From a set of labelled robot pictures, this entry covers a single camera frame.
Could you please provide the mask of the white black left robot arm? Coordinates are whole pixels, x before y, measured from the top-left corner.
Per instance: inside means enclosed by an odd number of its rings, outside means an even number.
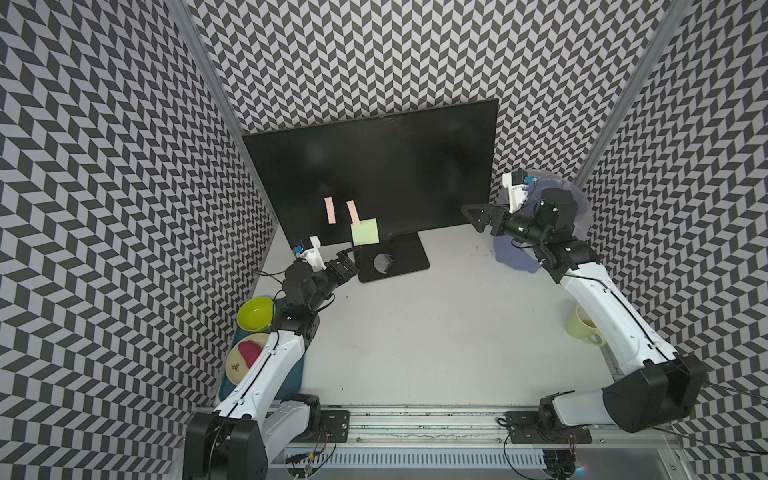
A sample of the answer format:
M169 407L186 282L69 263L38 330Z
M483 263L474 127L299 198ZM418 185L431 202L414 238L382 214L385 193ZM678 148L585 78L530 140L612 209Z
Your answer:
M321 310L335 290L359 272L355 248L330 261L303 253L286 269L283 297L273 307L271 331L262 353L244 379L212 411L195 414L186 430L181 476L210 479L264 479L274 458L295 438L319 429L315 395L298 394L270 409L286 377L304 357L320 325Z

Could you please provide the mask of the pink sticky strip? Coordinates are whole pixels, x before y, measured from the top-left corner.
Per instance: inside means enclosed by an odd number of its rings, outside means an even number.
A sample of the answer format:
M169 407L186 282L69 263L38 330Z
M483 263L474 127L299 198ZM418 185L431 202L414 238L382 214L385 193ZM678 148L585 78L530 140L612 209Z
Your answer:
M327 222L330 225L333 225L336 223L336 215L335 215L335 207L334 202L331 197L325 197L324 198L324 205L326 209L326 215L327 215Z
M360 218L359 218L359 214L358 214L355 202L353 200L348 200L346 202L346 205L350 215L351 224L353 226L358 226L360 224Z

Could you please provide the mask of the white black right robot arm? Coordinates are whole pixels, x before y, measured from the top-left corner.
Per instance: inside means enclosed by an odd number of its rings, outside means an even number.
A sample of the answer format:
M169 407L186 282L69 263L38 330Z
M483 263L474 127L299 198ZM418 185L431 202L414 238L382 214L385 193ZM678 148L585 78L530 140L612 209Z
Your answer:
M610 278L598 255L574 231L578 204L559 188L542 192L532 215L523 214L524 188L509 189L510 205L464 205L479 233L505 235L532 248L555 283L584 309L607 343L621 374L589 392L568 392L540 402L542 428L615 425L628 433L688 417L706 382L706 366L683 356L641 318Z

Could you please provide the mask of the green sticky note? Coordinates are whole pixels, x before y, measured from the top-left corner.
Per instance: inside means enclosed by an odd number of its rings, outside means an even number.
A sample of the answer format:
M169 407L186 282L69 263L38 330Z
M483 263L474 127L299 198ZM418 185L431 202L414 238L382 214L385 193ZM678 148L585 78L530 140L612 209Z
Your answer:
M380 242L378 223L376 218L361 220L350 225L352 244L365 246Z

